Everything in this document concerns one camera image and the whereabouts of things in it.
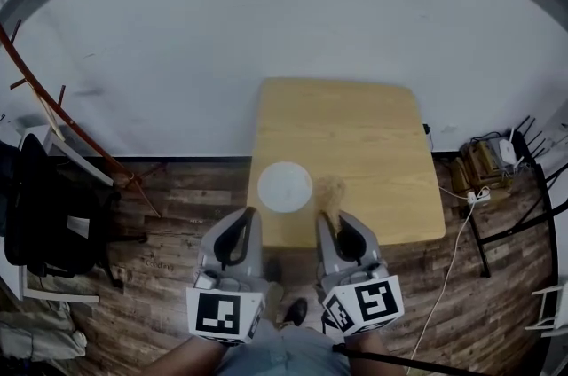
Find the white round plate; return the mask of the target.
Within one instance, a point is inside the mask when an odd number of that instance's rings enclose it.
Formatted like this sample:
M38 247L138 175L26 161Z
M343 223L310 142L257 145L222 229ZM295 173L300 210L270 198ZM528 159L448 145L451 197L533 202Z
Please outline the white round plate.
M303 208L312 197L312 189L308 171L292 161L271 164L257 181L257 193L263 205L281 214Z

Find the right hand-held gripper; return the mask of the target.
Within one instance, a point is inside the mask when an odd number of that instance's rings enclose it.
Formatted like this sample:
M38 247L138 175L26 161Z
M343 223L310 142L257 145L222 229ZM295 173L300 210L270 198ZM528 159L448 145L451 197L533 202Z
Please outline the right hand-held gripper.
M375 234L358 218L342 211L337 230L326 213L319 213L317 237L324 327L350 337L404 315L398 276L388 272Z

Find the white wooden chair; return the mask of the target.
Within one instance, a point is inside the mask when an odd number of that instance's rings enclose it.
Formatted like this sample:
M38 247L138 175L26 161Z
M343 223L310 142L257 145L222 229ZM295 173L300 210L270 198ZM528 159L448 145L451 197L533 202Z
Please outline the white wooden chair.
M568 334L568 280L563 284L549 286L531 292L540 297L539 315L526 331L538 332L541 338L553 338Z

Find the person's right forearm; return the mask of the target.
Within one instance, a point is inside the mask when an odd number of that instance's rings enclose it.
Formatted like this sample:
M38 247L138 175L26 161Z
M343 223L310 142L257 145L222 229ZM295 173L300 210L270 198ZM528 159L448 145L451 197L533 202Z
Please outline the person's right forearm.
M345 347L350 351L388 355L378 331L361 333L346 337ZM367 360L364 358L349 358L351 376L399 376L404 375L394 364Z

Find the beige cloth pile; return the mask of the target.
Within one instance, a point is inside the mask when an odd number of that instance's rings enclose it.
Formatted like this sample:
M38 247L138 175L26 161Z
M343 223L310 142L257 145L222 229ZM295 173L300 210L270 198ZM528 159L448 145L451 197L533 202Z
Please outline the beige cloth pile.
M86 355L87 343L67 302L58 302L49 311L0 311L0 352L6 357L72 360Z

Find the black office chair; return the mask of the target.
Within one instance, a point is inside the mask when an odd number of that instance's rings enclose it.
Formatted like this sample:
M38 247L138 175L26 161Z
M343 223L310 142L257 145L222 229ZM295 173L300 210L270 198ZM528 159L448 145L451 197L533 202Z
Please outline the black office chair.
M35 135L20 149L0 142L0 228L4 253L13 265L39 278L73 278L98 266L115 288L107 247L113 242L147 242L145 234L112 232L117 191L98 194L60 173Z

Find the light blue shorts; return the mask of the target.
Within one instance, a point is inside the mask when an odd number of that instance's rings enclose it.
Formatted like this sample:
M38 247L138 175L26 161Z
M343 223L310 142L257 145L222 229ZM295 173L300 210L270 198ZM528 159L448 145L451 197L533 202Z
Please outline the light blue shorts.
M262 319L252 342L227 351L216 376L351 376L348 359L334 342L311 328L276 328Z

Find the white router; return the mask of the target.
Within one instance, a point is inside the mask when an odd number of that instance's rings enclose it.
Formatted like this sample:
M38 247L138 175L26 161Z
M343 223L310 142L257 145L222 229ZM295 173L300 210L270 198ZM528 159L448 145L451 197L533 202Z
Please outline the white router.
M518 163L517 153L513 144L515 129L512 128L508 134L498 139L497 145L499 156L504 166L516 167Z

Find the black metal stand frame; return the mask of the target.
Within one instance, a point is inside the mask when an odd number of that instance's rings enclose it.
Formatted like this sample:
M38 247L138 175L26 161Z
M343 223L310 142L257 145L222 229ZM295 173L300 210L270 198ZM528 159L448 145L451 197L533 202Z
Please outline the black metal stand frame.
M568 199L560 206L553 208L551 206L549 197L549 191L554 186L555 182L566 170L568 170L568 161L562 167L560 167L547 177L544 177L544 171L542 170L542 168L535 167L534 169L536 171L538 186L540 187L540 197L513 226L505 231L500 231L493 235L482 237L479 233L479 229L474 217L471 216L468 220L469 227L471 228L471 231L473 233L473 238L476 242L477 251L482 264L480 272L481 278L490 278L492 276L485 251L486 245L514 236L520 232L527 231L541 223L551 224L553 219L557 215L560 215L561 213L568 210ZM540 215L535 216L534 218L529 219L528 216L539 205L542 205L544 207L544 212Z

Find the small white power strip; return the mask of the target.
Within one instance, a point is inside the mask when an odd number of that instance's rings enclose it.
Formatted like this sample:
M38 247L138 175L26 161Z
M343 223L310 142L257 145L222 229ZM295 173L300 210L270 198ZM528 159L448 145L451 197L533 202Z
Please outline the small white power strip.
M479 192L468 192L466 196L467 202L470 206L478 203L485 203L491 199L491 193L488 188L483 188Z

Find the black router with antennas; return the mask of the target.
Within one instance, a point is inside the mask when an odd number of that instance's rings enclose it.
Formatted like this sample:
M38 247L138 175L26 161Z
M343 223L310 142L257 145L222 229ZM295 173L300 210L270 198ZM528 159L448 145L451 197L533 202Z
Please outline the black router with antennas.
M526 115L512 129L511 143L517 159L522 163L533 164L537 152L543 148L546 141L544 131L538 129L537 119L533 115Z

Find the person's left forearm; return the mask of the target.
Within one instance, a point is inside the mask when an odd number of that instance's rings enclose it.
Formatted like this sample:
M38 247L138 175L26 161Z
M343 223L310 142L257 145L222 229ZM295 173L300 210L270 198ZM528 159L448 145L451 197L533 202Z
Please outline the person's left forearm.
M212 376L228 347L192 337L143 369L139 376Z

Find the tan sponge cloth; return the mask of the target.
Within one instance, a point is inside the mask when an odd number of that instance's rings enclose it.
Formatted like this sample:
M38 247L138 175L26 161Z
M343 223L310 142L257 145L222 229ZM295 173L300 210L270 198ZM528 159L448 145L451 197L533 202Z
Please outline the tan sponge cloth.
M314 184L316 213L327 218L335 235L342 229L340 213L345 189L344 180L335 175L321 176L316 179Z

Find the black shoe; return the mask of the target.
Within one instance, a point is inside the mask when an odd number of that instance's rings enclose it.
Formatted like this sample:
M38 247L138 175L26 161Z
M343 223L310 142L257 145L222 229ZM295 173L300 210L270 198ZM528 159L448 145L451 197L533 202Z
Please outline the black shoe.
M304 297L296 299L288 308L285 317L282 320L283 325L300 326L308 312L308 302Z

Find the red-brown wooden coat rack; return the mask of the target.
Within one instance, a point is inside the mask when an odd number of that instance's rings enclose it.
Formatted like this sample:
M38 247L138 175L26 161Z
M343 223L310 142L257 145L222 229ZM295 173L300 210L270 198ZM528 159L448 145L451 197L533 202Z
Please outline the red-brown wooden coat rack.
M115 159L110 153L108 153L102 146L100 146L84 129L63 109L62 100L65 95L66 86L61 85L59 98L55 100L50 93L43 87L43 85L36 79L34 74L31 72L29 67L26 65L13 42L20 28L21 20L16 23L15 29L13 29L11 35L7 35L3 26L0 24L0 44L4 47L8 56L18 68L22 75L22 80L18 80L16 83L10 86L11 90L14 90L21 86L22 84L28 84L28 82L33 86L35 91L41 96L41 98L47 103L51 108L54 115L57 115L82 141L94 150L98 155L102 156L108 163L110 163L115 169L123 173L128 181L124 185L124 189L134 188L141 195L146 204L151 208L152 212L159 218L161 214L158 212L156 207L153 205L152 201L146 195L143 189L143 180L155 172L158 168L151 168L144 174L136 174L135 172L129 170L121 164L117 159Z

